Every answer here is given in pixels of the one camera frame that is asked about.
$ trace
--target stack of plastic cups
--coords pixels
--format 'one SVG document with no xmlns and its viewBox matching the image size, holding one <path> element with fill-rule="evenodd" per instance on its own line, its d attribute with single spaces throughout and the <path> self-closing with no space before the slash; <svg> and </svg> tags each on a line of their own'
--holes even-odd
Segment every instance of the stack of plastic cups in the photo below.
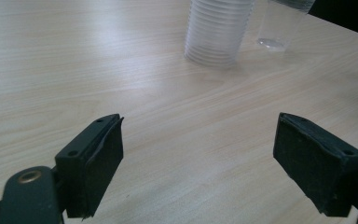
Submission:
<svg viewBox="0 0 358 224">
<path fill-rule="evenodd" d="M 272 51 L 286 50 L 314 2 L 315 0 L 268 0 L 267 13 L 261 23 L 257 42 Z"/>
<path fill-rule="evenodd" d="M 235 63 L 255 0 L 192 0 L 185 56 L 195 63 Z"/>
</svg>

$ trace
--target wooden table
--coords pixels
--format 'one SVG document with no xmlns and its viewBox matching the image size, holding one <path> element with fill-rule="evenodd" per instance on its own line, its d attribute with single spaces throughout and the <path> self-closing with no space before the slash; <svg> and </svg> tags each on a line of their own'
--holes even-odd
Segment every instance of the wooden table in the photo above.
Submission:
<svg viewBox="0 0 358 224">
<path fill-rule="evenodd" d="M 124 160 L 83 223 L 354 223 L 320 215 L 272 158 L 280 112 L 358 148 L 358 34 L 307 16 L 285 53 L 255 43 L 238 63 L 184 54 L 190 3 L 0 1 L 0 198 L 7 179 L 119 113 Z M 80 223 L 68 219 L 66 223 Z"/>
</svg>

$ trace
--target light wood surface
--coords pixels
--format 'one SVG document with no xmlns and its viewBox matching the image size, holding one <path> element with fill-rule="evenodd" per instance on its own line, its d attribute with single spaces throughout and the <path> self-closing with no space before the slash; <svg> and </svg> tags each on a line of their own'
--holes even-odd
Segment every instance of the light wood surface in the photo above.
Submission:
<svg viewBox="0 0 358 224">
<path fill-rule="evenodd" d="M 93 120 L 125 117 L 124 160 L 82 223 L 354 223 L 320 215 L 272 158 L 280 112 L 358 148 L 358 34 L 312 16 L 285 53 L 255 43 L 238 63 L 184 56 L 190 2 L 0 1 L 0 198 Z M 80 223 L 80 219 L 67 219 Z"/>
</svg>

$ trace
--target cup base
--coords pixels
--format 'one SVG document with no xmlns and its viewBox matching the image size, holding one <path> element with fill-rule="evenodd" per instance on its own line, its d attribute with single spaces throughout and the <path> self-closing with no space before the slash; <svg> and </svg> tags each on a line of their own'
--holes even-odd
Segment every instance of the cup base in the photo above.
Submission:
<svg viewBox="0 0 358 224">
<path fill-rule="evenodd" d="M 257 43 L 271 51 L 285 51 L 284 44 L 274 39 L 258 38 Z"/>
</svg>

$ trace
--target plastic cup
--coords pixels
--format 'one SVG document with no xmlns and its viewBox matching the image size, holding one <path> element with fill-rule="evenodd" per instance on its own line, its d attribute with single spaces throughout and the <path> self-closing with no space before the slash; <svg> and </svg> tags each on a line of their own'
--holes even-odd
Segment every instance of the plastic cup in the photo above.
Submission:
<svg viewBox="0 0 358 224">
<path fill-rule="evenodd" d="M 268 0 L 257 42 L 272 51 L 285 51 L 315 0 Z"/>
<path fill-rule="evenodd" d="M 192 0 L 185 57 L 209 66 L 234 64 L 254 2 Z"/>
</svg>

